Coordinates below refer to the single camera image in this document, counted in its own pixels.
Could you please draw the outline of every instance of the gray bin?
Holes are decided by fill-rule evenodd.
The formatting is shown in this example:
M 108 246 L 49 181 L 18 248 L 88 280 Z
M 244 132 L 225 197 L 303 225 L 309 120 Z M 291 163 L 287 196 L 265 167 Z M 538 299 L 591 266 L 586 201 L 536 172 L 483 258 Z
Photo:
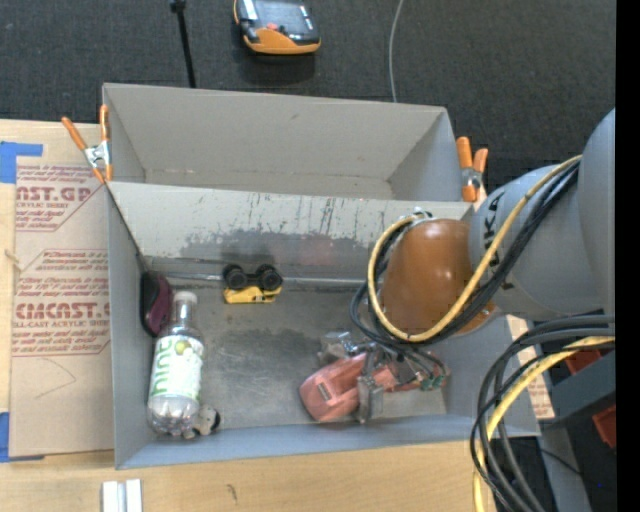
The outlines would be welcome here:
M 107 201 L 117 468 L 469 436 L 482 377 L 512 340 L 503 316 L 433 347 L 452 371 L 442 390 L 389 393 L 383 417 L 365 425 L 317 424 L 298 395 L 320 367 L 320 338 L 358 334 L 348 305 L 382 231 L 416 207 L 469 213 L 445 109 L 114 84 L 103 93 L 117 203 Z M 136 246 L 149 265 L 182 274 L 174 287 L 198 294 L 202 400 L 223 418 L 213 435 L 159 438 L 147 426 L 153 340 L 139 321 Z M 282 293 L 225 304 L 226 263 L 275 265 Z M 192 279 L 201 274 L 210 278 Z M 507 423 L 514 435 L 537 433 L 528 396 Z

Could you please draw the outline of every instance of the metal bracket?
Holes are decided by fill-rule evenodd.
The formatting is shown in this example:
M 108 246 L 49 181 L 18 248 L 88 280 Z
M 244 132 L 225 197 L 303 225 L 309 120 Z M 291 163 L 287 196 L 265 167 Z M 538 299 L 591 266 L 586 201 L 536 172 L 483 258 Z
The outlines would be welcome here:
M 350 331 L 330 331 L 320 338 L 320 351 L 317 355 L 320 364 L 324 366 L 357 353 L 358 345 L 354 343 Z
M 142 481 L 110 480 L 102 483 L 101 512 L 142 512 Z
M 379 356 L 380 349 L 371 344 L 364 360 L 362 375 L 357 380 L 359 405 L 356 418 L 360 423 L 381 416 L 384 409 L 384 387 L 373 378 L 373 370 Z

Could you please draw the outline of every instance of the black stand pole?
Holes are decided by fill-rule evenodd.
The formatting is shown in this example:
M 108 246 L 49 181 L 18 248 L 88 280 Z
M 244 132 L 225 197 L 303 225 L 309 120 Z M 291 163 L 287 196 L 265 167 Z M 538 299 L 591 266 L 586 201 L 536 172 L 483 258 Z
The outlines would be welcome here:
M 193 72 L 193 62 L 191 61 L 191 50 L 189 49 L 189 37 L 187 36 L 187 24 L 184 21 L 184 10 L 187 7 L 187 0 L 169 0 L 171 12 L 178 16 L 180 26 L 180 37 L 182 38 L 182 49 L 184 50 L 184 60 L 187 64 L 187 74 L 189 75 L 189 86 L 196 88 L 196 76 Z

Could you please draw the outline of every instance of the plastic bottle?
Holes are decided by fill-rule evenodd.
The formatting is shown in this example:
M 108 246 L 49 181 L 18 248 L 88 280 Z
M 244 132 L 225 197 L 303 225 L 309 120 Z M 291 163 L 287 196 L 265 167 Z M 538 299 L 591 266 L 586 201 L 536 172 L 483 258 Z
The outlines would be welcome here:
M 194 318 L 197 304 L 195 293 L 177 292 L 171 319 L 156 339 L 147 419 L 158 433 L 191 430 L 200 409 L 204 338 Z

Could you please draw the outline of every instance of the black wheel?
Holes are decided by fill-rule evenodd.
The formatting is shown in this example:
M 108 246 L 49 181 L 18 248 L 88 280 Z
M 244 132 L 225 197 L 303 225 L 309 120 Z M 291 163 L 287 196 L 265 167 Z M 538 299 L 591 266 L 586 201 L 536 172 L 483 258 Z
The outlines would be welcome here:
M 282 284 L 282 277 L 272 265 L 260 265 L 256 270 L 258 285 L 261 289 L 272 292 Z
M 240 265 L 227 265 L 222 271 L 222 278 L 232 290 L 242 290 L 249 283 L 249 278 Z
M 216 417 L 213 420 L 213 425 L 211 425 L 211 430 L 217 429 L 221 421 L 222 421 L 222 416 L 220 416 L 220 413 L 216 410 Z

